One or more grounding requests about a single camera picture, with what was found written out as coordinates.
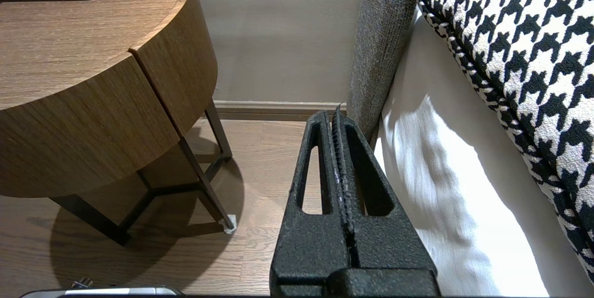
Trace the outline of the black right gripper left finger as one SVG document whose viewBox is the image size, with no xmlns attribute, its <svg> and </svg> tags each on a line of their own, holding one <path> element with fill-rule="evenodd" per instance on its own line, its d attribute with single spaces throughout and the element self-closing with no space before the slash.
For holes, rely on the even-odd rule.
<svg viewBox="0 0 594 298">
<path fill-rule="evenodd" d="M 303 210 L 313 148 L 318 148 L 322 214 Z M 327 278 L 348 267 L 338 179 L 329 116 L 320 110 L 306 122 L 270 266 L 272 296 L 322 296 Z"/>
</svg>

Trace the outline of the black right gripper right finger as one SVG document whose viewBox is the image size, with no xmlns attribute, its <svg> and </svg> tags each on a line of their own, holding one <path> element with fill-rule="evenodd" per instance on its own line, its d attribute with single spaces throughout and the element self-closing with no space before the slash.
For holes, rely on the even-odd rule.
<svg viewBox="0 0 594 298">
<path fill-rule="evenodd" d="M 339 108 L 333 113 L 332 141 L 340 214 L 352 264 L 435 273 L 431 256 L 368 141 Z"/>
</svg>

